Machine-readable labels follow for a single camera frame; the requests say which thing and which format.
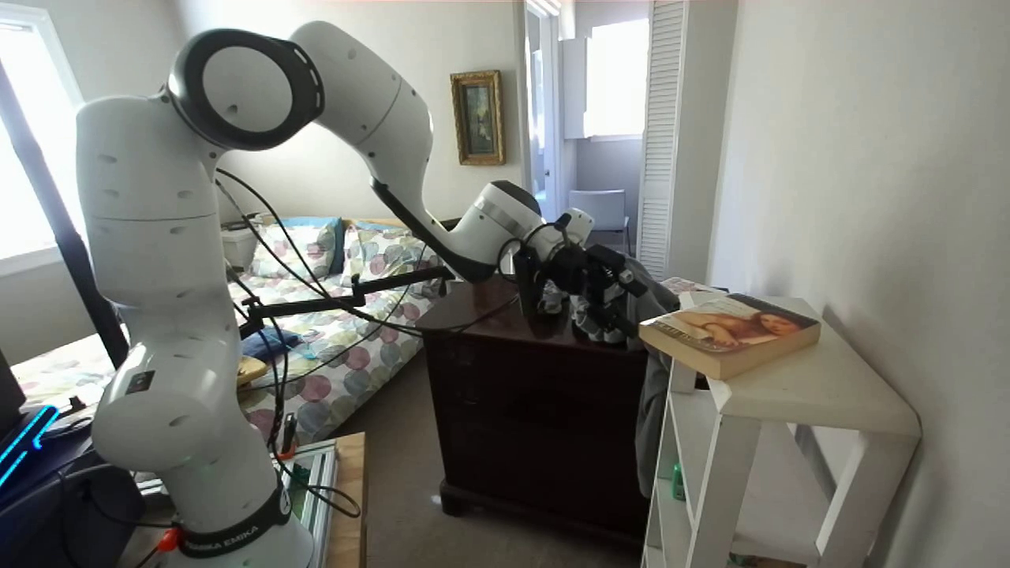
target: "white side table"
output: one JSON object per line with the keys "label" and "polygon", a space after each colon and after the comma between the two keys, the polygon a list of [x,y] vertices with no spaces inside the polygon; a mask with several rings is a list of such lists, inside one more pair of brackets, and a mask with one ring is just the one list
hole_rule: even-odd
{"label": "white side table", "polygon": [[[668,354],[668,338],[642,327]],[[835,486],[799,431],[848,428]],[[817,348],[694,388],[671,364],[644,564],[722,568],[730,551],[799,564],[861,564],[919,444],[912,407],[830,327]],[[685,500],[671,498],[671,462]]]}

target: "pillow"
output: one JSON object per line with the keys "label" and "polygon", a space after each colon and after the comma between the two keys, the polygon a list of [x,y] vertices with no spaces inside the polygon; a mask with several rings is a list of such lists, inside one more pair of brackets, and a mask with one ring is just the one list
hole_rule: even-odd
{"label": "pillow", "polygon": [[[284,226],[316,278],[345,272],[345,225],[339,217],[284,217]],[[284,264],[292,264],[296,273],[307,273],[278,225],[270,225],[264,229],[259,229],[259,237]],[[264,245],[257,241],[250,272],[286,273]]]}
{"label": "pillow", "polygon": [[426,245],[398,220],[350,220],[345,237],[345,272],[362,279],[418,272]]}

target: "picture frame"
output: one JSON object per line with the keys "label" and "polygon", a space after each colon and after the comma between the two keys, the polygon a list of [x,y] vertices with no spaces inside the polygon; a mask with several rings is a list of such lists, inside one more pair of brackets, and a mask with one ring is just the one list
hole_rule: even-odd
{"label": "picture frame", "polygon": [[452,71],[461,165],[504,165],[503,71]]}

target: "wall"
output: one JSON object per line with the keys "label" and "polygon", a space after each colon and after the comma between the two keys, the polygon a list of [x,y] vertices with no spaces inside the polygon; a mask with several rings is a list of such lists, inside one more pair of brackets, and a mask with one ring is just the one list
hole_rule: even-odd
{"label": "wall", "polygon": [[[431,104],[434,157],[426,171],[426,207],[440,217],[461,213],[487,180],[525,184],[525,116],[522,116],[522,4],[323,4],[323,0],[178,0],[185,29],[241,26],[264,33],[292,33],[301,21],[327,19],[385,57]],[[452,71],[504,71],[504,139],[508,165],[457,165]],[[372,195],[372,177],[340,139],[307,130],[286,144],[224,159],[280,213],[381,213],[392,212]]]}
{"label": "wall", "polygon": [[[180,45],[160,0],[17,0],[44,7],[83,96],[155,91]],[[63,261],[0,278],[0,350],[20,363],[91,330]]]}
{"label": "wall", "polygon": [[926,440],[875,564],[1010,564],[1010,4],[739,4],[710,279],[797,294]]}

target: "window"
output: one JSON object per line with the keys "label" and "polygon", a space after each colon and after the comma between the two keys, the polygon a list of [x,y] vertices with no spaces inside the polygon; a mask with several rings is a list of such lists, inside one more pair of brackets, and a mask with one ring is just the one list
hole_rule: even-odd
{"label": "window", "polygon": [[[78,225],[74,143],[77,104],[83,96],[44,8],[0,4],[0,63],[44,152],[63,204]],[[49,217],[2,123],[0,132],[0,272],[17,272],[56,256]]]}
{"label": "window", "polygon": [[642,136],[648,88],[648,19],[596,26],[586,42],[586,136]]}

